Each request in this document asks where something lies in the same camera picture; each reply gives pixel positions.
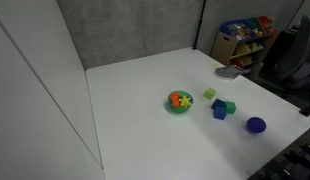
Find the purple spiky ball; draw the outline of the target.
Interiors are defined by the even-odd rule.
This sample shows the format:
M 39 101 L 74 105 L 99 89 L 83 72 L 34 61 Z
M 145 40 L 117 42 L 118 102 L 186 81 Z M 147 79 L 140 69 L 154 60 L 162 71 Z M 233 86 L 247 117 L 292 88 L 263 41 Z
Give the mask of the purple spiky ball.
M 259 117 L 251 117 L 246 122 L 247 129 L 252 133 L 262 133 L 266 130 L 266 122 Z

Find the green bowl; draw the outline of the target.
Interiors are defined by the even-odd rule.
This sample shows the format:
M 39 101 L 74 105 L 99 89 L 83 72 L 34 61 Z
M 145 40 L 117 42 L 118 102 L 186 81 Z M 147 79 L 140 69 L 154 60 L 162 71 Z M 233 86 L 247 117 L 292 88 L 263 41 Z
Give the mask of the green bowl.
M 173 91 L 173 92 L 171 92 L 171 93 L 168 95 L 168 104 L 169 104 L 169 106 L 171 107 L 171 109 L 172 109 L 173 112 L 175 112 L 175 113 L 184 113 L 184 112 L 187 112 L 187 111 L 191 108 L 192 105 L 189 106 L 189 107 L 181 107 L 181 106 L 179 106 L 179 107 L 174 107 L 174 106 L 172 105 L 172 100 L 171 100 L 170 96 L 171 96 L 172 94 L 174 94 L 174 93 L 179 94 L 179 95 L 180 95 L 180 98 L 181 98 L 182 96 L 187 96 L 187 97 L 191 98 L 191 103 L 192 103 L 192 105 L 193 105 L 193 102 L 194 102 L 193 97 L 192 97 L 188 92 L 186 92 L 186 91 Z

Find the orange rubber bear toy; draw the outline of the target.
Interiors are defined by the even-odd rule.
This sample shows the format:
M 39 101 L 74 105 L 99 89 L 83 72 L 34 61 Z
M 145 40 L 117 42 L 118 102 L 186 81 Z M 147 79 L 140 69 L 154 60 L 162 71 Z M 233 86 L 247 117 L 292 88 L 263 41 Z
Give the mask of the orange rubber bear toy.
M 174 94 L 172 94 L 172 95 L 170 96 L 170 98 L 171 98 L 171 100 L 172 100 L 172 105 L 173 105 L 174 107 L 179 107 L 179 106 L 180 106 L 180 101 L 179 101 L 180 95 L 179 95 L 179 94 L 174 93 Z

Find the yellow spiky star toy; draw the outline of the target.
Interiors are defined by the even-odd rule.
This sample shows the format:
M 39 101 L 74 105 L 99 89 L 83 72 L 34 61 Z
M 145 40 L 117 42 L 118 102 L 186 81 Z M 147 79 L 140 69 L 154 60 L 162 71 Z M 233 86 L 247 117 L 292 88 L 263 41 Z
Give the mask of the yellow spiky star toy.
M 191 103 L 191 98 L 187 97 L 187 96 L 182 96 L 180 99 L 179 99 L 179 102 L 180 102 L 180 106 L 181 107 L 189 107 L 192 105 Z

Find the lime green foam cube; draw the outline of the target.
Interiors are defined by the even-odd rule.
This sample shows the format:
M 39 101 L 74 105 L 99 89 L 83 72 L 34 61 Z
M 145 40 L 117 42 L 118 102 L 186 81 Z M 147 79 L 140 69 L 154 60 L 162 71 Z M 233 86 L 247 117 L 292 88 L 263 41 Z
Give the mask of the lime green foam cube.
M 208 88 L 203 94 L 203 96 L 209 100 L 211 100 L 215 95 L 216 95 L 216 90 L 213 88 Z

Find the black vertical pole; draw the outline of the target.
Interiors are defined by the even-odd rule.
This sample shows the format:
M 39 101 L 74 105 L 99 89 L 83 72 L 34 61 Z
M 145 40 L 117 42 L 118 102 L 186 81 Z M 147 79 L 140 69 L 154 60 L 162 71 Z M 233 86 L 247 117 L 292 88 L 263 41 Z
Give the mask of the black vertical pole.
M 196 34 L 195 34 L 195 38 L 194 38 L 194 43 L 192 45 L 192 49 L 193 50 L 197 49 L 197 44 L 198 44 L 199 34 L 200 34 L 200 31 L 201 31 L 203 16 L 204 16 L 204 13 L 205 13 L 206 3 L 207 3 L 207 0 L 203 0 L 200 16 L 199 16 L 199 20 L 198 20 L 198 25 L 197 25 L 197 28 L 196 28 Z

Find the dark blue foam cube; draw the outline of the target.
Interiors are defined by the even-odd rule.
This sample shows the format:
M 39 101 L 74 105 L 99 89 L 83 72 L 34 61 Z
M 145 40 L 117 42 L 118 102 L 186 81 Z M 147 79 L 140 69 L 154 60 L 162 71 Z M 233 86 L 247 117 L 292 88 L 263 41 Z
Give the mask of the dark blue foam cube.
M 216 107 L 222 107 L 222 108 L 226 108 L 226 103 L 225 101 L 222 101 L 220 99 L 215 99 L 215 101 L 213 102 L 211 109 L 215 110 Z

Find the grey metal mounting plate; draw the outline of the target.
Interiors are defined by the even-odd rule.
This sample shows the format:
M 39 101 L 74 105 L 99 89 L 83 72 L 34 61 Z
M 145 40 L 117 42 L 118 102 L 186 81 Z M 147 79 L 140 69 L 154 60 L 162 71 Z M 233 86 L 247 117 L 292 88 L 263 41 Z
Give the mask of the grey metal mounting plate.
M 217 77 L 222 79 L 234 80 L 240 76 L 244 70 L 236 65 L 219 67 L 215 69 Z

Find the toy storage shelf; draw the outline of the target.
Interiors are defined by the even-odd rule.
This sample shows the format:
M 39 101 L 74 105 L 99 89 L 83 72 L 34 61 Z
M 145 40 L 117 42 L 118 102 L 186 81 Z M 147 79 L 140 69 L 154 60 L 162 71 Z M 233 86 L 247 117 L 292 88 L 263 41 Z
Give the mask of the toy storage shelf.
M 280 34 L 274 21 L 274 17 L 258 16 L 223 22 L 210 56 L 223 65 L 241 68 L 262 63 Z

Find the black office chair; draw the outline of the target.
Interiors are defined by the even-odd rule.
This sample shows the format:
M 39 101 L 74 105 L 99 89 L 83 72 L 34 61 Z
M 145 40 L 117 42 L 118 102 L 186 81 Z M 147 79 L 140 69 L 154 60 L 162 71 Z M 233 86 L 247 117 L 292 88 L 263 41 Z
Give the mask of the black office chair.
M 260 80 L 278 90 L 310 91 L 310 18 L 303 16 L 292 43 L 273 63 L 263 67 Z

